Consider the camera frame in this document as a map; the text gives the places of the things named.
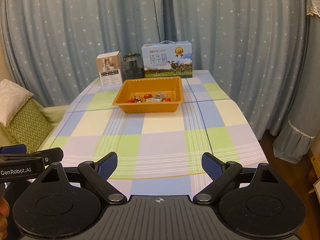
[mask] pillow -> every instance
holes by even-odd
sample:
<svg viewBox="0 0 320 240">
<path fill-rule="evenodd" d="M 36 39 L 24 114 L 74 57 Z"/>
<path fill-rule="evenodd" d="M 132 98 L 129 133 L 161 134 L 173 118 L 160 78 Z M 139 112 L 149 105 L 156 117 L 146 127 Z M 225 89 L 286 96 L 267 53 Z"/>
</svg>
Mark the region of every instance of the pillow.
<svg viewBox="0 0 320 240">
<path fill-rule="evenodd" d="M 6 127 L 33 94 L 16 83 L 0 82 L 0 124 Z"/>
<path fill-rule="evenodd" d="M 3 130 L 12 144 L 24 144 L 28 153 L 38 150 L 53 126 L 38 110 L 35 101 L 30 98 L 17 112 Z"/>
</svg>

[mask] triangular cutout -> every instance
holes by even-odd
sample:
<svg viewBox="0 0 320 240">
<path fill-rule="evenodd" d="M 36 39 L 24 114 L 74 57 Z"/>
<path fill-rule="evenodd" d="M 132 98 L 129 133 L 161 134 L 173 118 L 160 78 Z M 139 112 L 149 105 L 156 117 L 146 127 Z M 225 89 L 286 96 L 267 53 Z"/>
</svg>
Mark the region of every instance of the triangular cutout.
<svg viewBox="0 0 320 240">
<path fill-rule="evenodd" d="M 263 169 L 260 181 L 269 182 L 269 183 L 278 183 L 276 178 L 272 175 L 272 173 L 268 169 Z"/>
<path fill-rule="evenodd" d="M 48 172 L 48 174 L 44 177 L 44 179 L 41 181 L 43 183 L 45 182 L 56 182 L 59 181 L 59 174 L 57 169 L 51 169 L 51 171 Z"/>
</svg>

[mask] cow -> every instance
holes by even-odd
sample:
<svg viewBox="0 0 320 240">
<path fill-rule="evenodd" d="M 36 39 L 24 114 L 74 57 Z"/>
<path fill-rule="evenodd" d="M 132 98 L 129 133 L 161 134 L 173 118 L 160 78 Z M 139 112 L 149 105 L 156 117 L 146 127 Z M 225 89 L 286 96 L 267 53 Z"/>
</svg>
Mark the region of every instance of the cow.
<svg viewBox="0 0 320 240">
<path fill-rule="evenodd" d="M 174 63 L 174 60 L 169 60 L 168 62 L 170 63 L 173 74 L 176 75 L 177 70 L 179 70 L 179 63 Z"/>
<path fill-rule="evenodd" d="M 178 64 L 179 64 L 179 68 L 180 68 L 180 72 L 181 72 L 180 75 L 182 75 L 182 73 L 184 72 L 184 63 L 178 63 Z"/>
</svg>

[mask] wooden floor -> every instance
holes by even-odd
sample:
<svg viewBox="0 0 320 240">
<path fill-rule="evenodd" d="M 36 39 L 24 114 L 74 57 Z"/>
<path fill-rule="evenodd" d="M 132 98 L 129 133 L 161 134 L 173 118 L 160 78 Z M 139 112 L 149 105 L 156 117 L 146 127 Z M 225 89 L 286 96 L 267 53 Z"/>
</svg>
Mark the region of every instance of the wooden floor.
<svg viewBox="0 0 320 240">
<path fill-rule="evenodd" d="M 311 195 L 308 191 L 313 189 L 312 183 L 308 180 L 308 173 L 312 164 L 307 155 L 297 164 L 292 164 L 275 158 L 273 155 L 273 137 L 266 131 L 259 141 L 268 162 L 279 173 L 279 175 L 298 194 L 306 206 L 307 217 L 300 229 L 299 236 L 302 240 L 320 239 L 320 205 L 315 193 Z"/>
</svg>

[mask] gold medal badge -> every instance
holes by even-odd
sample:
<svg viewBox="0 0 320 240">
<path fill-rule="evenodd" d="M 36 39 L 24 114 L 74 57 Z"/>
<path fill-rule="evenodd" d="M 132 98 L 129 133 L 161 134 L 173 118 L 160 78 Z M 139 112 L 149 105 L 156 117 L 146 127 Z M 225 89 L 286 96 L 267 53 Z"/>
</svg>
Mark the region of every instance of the gold medal badge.
<svg viewBox="0 0 320 240">
<path fill-rule="evenodd" d="M 176 53 L 176 57 L 183 56 L 183 48 L 181 48 L 181 47 L 176 47 L 174 52 Z"/>
</svg>

